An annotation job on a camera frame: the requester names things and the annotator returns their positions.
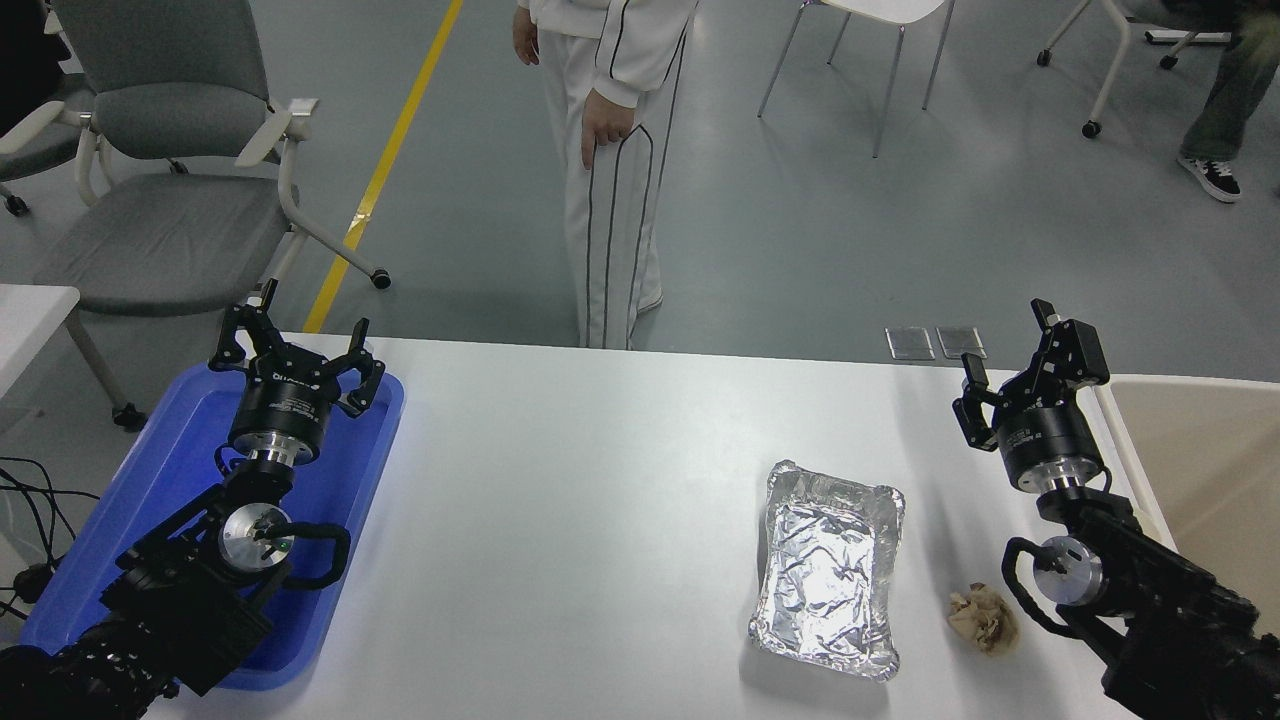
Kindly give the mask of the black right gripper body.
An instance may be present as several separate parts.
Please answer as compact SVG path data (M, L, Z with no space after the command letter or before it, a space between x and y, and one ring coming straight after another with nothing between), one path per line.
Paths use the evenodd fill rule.
M1021 373L998 395L992 429L1007 471L1029 471L1064 457L1083 461L1089 471L1101 469L1098 446L1071 383Z

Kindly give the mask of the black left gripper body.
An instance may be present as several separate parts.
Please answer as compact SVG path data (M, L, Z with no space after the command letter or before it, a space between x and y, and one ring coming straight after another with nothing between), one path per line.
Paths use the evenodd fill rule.
M230 441L270 432L303 443L321 443L338 397L333 377L315 380L326 359L315 352L262 354L246 369L244 395L230 427Z

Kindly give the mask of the person's left hand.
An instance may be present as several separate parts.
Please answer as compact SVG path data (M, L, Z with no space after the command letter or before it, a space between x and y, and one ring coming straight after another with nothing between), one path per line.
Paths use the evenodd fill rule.
M595 152L599 147L618 143L635 127L635 109L611 101L596 90L591 90L582 106L581 117L581 163L586 170L594 168Z

